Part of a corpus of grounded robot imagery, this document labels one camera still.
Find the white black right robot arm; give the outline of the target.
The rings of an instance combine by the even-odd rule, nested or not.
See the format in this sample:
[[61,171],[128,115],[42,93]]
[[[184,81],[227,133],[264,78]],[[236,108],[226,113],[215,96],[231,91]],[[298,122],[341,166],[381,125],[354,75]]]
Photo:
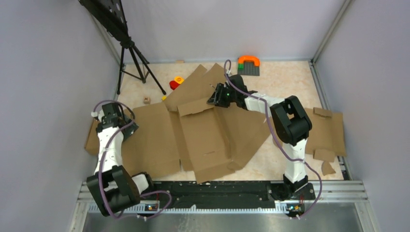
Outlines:
[[306,145],[312,123],[296,96],[285,99],[249,91],[240,75],[227,77],[218,83],[207,104],[228,108],[231,103],[247,110],[263,113],[273,134],[274,143],[286,161],[283,192],[289,199],[297,199],[308,184],[305,169]]

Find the large cardboard box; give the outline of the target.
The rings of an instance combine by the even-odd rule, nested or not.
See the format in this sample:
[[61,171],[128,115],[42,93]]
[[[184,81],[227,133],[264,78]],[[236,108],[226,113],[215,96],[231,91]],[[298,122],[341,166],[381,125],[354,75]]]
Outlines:
[[270,135],[264,114],[207,104],[206,99],[169,111],[164,103],[134,108],[138,130],[122,146],[130,175],[158,178],[193,171],[198,183],[243,169]]

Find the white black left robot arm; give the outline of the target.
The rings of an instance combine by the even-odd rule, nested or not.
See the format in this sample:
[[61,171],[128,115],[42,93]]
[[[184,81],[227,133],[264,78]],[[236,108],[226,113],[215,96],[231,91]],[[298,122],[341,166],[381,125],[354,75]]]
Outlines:
[[118,101],[104,100],[97,104],[91,116],[98,121],[96,133],[99,139],[98,162],[94,174],[86,179],[101,214],[114,217],[125,209],[151,199],[155,187],[150,175],[140,172],[130,175],[123,166],[122,144],[139,128],[135,114],[127,116],[128,107]]

